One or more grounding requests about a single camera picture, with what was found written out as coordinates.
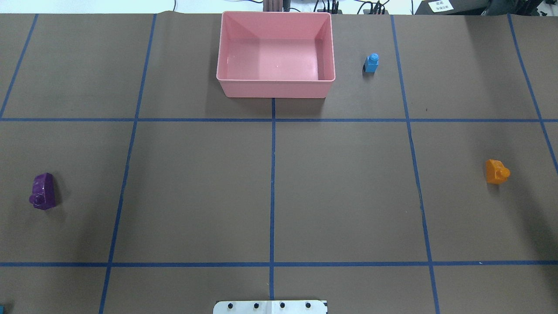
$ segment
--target purple block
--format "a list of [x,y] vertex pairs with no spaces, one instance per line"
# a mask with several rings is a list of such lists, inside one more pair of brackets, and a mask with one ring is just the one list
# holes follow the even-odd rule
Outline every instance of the purple block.
[[35,177],[33,181],[33,194],[29,196],[29,202],[34,208],[48,210],[56,206],[54,200],[54,179],[52,174],[43,173]]

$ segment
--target pink bin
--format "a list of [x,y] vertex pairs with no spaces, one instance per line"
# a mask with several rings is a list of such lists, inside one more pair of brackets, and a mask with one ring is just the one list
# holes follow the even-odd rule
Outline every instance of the pink bin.
[[224,12],[217,79],[228,97],[325,98],[335,80],[331,15]]

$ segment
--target barcode sticker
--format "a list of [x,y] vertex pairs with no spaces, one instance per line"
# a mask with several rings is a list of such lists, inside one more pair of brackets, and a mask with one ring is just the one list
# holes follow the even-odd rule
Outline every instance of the barcode sticker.
[[432,9],[432,12],[444,12],[453,10],[450,0],[439,0],[429,2],[428,5]]

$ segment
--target small blue object at edge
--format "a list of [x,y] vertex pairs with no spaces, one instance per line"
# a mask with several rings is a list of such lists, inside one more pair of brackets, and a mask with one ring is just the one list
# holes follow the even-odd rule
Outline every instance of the small blue object at edge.
[[376,72],[379,61],[380,61],[380,56],[378,54],[371,54],[366,58],[366,62],[364,62],[364,71],[367,73]]

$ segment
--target orange toy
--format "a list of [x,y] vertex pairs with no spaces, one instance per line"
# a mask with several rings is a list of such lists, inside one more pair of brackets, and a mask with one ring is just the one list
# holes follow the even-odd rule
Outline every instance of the orange toy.
[[499,160],[487,160],[487,182],[492,184],[501,184],[508,180],[510,175],[509,169],[504,167]]

